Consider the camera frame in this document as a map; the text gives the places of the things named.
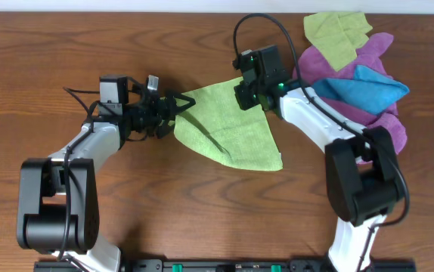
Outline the light green cloth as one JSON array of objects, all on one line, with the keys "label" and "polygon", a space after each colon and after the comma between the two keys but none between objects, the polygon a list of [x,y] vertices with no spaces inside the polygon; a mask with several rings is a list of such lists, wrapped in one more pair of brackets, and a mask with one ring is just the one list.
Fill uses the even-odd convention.
[{"label": "light green cloth", "polygon": [[185,92],[195,104],[175,117],[175,138],[227,167],[280,171],[282,156],[262,108],[239,108],[234,86],[241,80],[239,77]]}]

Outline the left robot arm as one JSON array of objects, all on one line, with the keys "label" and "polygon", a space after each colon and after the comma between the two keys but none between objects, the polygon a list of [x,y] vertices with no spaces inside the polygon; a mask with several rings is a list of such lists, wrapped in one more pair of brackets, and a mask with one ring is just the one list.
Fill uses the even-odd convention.
[{"label": "left robot arm", "polygon": [[192,97],[167,92],[160,97],[159,79],[140,83],[130,76],[99,78],[98,100],[85,105],[80,133],[45,158],[29,158],[20,169],[16,238],[23,249],[53,255],[36,271],[139,271],[121,249],[99,232],[96,174],[107,159],[130,140],[163,138],[175,117],[195,105]]}]

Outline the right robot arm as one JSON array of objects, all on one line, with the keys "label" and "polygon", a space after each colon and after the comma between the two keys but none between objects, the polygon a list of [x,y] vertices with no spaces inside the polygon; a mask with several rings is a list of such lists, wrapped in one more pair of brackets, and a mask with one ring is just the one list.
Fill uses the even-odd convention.
[{"label": "right robot arm", "polygon": [[261,106],[305,133],[325,155],[327,198],[338,219],[322,259],[291,261],[291,271],[414,271],[413,261],[372,260],[370,251],[386,217],[407,196],[389,132],[368,129],[341,115],[300,79],[291,79],[276,46],[244,51],[233,62],[242,81],[239,106]]}]

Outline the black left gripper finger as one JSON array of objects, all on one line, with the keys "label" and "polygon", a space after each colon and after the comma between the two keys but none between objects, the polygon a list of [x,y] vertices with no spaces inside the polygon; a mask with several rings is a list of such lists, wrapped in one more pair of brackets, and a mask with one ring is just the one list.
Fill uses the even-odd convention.
[{"label": "black left gripper finger", "polygon": [[196,104],[192,97],[175,91],[167,91],[164,98],[168,116],[177,116]]},{"label": "black left gripper finger", "polygon": [[165,119],[156,128],[155,135],[157,136],[157,138],[164,138],[165,136],[173,132],[174,127],[175,127],[174,120]]}]

